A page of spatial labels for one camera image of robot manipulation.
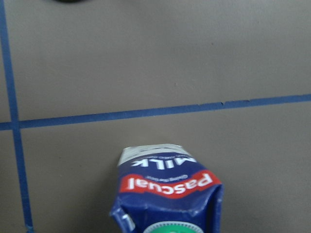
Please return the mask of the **blue white milk carton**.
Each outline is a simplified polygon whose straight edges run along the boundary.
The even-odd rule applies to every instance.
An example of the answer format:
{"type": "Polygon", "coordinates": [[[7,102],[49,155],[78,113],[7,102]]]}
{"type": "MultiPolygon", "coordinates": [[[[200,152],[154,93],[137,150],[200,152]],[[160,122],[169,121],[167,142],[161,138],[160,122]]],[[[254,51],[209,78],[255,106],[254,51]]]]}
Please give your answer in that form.
{"type": "Polygon", "coordinates": [[[224,188],[179,145],[127,147],[110,211],[124,233],[218,233],[224,188]]]}

